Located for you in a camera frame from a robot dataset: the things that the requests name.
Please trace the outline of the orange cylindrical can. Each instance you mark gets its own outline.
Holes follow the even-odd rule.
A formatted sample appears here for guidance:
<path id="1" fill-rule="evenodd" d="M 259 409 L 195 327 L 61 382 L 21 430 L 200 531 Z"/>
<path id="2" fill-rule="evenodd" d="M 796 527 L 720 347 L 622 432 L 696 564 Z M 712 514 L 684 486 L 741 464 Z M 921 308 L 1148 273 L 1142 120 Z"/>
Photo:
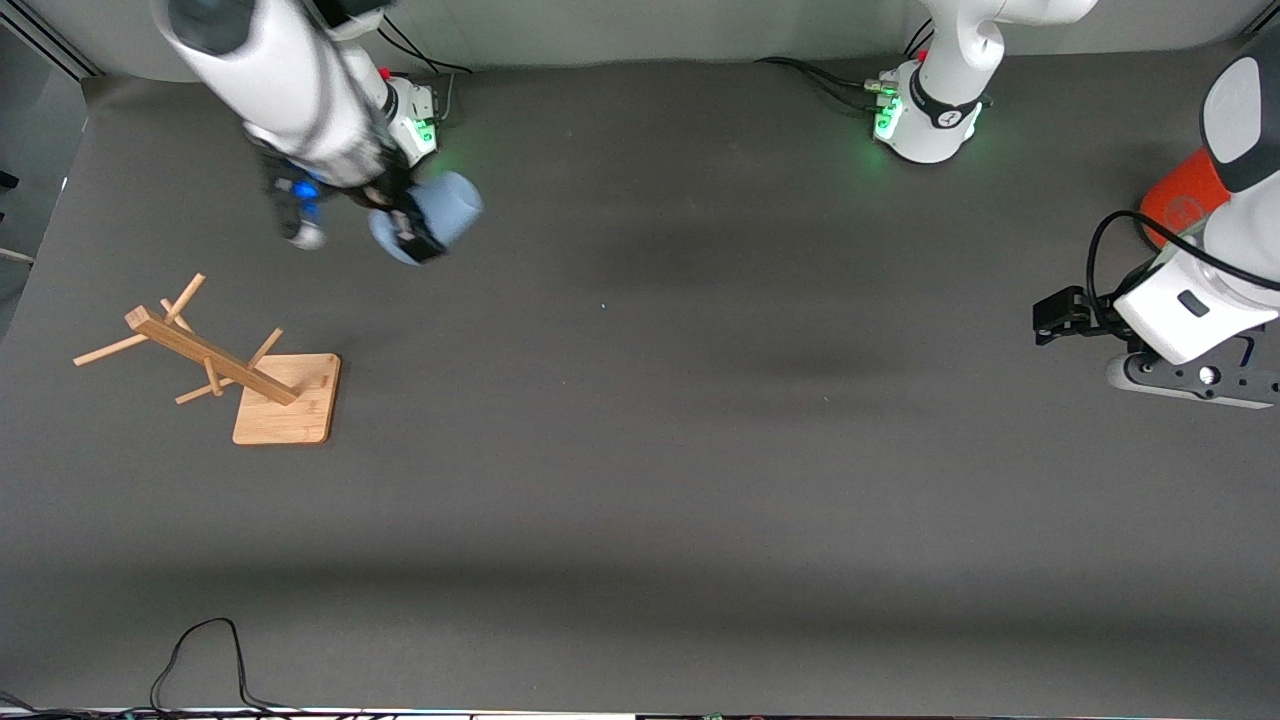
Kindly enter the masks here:
<path id="1" fill-rule="evenodd" d="M 1146 193 L 1139 211 L 1183 234 L 1201 227 L 1229 199 L 1208 149 L 1199 147 Z"/>

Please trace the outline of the light blue cup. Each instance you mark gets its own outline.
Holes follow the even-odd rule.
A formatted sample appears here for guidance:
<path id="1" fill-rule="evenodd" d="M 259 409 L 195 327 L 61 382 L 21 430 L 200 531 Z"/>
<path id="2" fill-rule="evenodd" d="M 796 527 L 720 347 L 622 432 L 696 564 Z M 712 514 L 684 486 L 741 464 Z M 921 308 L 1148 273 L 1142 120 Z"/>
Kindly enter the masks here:
<path id="1" fill-rule="evenodd" d="M 448 252 L 479 219 L 484 204 L 475 184 L 457 172 L 407 188 L 387 210 L 371 210 L 367 224 L 375 242 L 399 263 L 396 251 L 396 209 L 420 209 L 435 237 Z"/>

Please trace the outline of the wooden mug tree stand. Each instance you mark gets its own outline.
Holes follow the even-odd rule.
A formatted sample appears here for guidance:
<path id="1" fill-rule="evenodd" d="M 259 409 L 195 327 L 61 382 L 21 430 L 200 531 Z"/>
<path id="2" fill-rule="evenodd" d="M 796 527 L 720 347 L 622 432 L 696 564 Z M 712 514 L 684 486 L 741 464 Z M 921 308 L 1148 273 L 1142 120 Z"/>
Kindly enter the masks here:
<path id="1" fill-rule="evenodd" d="M 129 310 L 124 322 L 131 334 L 74 357 L 74 365 L 86 366 L 141 345 L 156 345 L 193 363 L 204 373 L 204 383 L 177 396 L 175 405 L 225 397 L 233 388 L 239 388 L 230 433 L 234 445 L 325 443 L 337 409 L 340 356 L 276 354 L 283 331 L 275 328 L 247 359 L 237 357 L 197 333 L 186 320 L 186 309 L 205 281 L 205 274 L 193 274 L 175 299 L 161 300 L 159 311 L 147 306 Z"/>

